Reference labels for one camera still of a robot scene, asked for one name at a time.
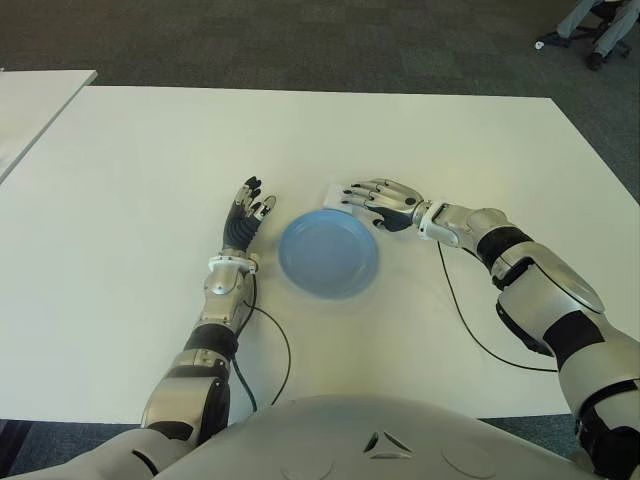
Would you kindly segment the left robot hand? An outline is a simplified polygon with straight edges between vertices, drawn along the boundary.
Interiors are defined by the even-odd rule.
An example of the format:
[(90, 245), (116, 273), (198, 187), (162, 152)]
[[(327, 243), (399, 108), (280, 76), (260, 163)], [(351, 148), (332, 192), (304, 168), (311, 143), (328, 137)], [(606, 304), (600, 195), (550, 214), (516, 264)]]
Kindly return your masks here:
[(223, 229), (223, 251), (248, 251), (265, 218), (271, 214), (276, 197), (258, 199), (262, 181), (256, 176), (248, 178), (240, 187), (229, 209)]

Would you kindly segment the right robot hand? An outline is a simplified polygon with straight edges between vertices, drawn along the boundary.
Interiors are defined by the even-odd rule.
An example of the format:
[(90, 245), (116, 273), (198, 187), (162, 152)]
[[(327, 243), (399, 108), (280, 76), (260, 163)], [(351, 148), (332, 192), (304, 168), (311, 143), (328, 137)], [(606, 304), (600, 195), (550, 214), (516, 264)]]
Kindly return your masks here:
[(399, 232), (420, 224), (431, 201), (411, 187), (376, 178), (352, 183), (341, 191), (341, 203), (372, 212), (378, 230)]

